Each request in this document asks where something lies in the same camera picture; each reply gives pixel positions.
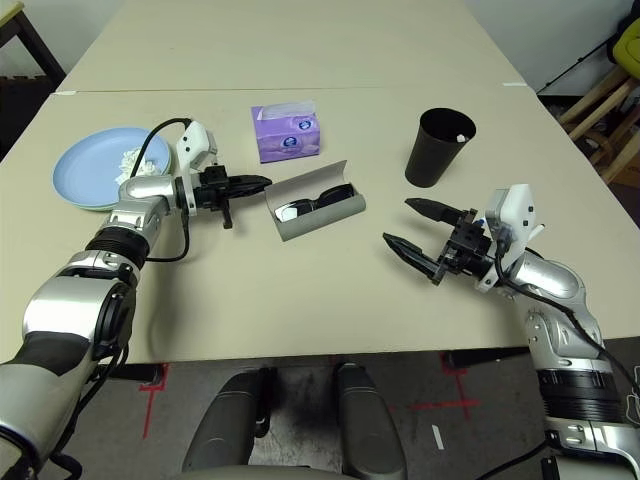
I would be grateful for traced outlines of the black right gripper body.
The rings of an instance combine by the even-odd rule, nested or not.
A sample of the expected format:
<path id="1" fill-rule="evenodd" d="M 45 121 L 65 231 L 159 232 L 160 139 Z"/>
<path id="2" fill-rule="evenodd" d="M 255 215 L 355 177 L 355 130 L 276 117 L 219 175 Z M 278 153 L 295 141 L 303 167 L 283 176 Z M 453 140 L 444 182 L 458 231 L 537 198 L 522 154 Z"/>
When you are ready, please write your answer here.
<path id="1" fill-rule="evenodd" d="M 477 211 L 445 207 L 440 221 L 453 231 L 437 259 L 432 283 L 439 285 L 447 273 L 465 274 L 481 280 L 489 271 L 492 259 L 488 255 L 491 239 L 485 235 L 484 223 L 476 220 Z"/>

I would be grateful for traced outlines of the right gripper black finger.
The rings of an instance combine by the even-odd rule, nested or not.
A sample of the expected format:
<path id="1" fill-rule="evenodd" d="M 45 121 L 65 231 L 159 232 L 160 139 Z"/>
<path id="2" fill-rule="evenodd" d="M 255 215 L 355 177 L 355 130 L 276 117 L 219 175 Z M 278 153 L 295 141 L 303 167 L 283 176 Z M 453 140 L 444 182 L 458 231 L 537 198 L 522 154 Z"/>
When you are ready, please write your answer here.
<path id="1" fill-rule="evenodd" d="M 423 217 L 446 224 L 456 224 L 464 215 L 461 210 L 430 199 L 408 198 L 405 204 Z"/>
<path id="2" fill-rule="evenodd" d="M 388 247 L 402 261 L 426 275 L 431 281 L 441 280 L 441 266 L 435 260 L 426 256 L 420 247 L 404 238 L 389 233 L 383 233 L 382 237 Z"/>

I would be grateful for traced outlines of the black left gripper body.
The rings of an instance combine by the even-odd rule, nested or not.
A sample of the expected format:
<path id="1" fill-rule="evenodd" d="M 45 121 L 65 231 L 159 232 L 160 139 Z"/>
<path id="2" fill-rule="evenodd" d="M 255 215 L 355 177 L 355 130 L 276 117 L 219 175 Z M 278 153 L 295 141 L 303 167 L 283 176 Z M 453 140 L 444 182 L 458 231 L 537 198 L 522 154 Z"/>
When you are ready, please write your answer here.
<path id="1" fill-rule="evenodd" d="M 194 188 L 196 208 L 221 212 L 223 228 L 231 229 L 233 227 L 229 204 L 231 181 L 225 167 L 222 165 L 206 167 L 199 174 L 199 181 L 200 185 Z"/>

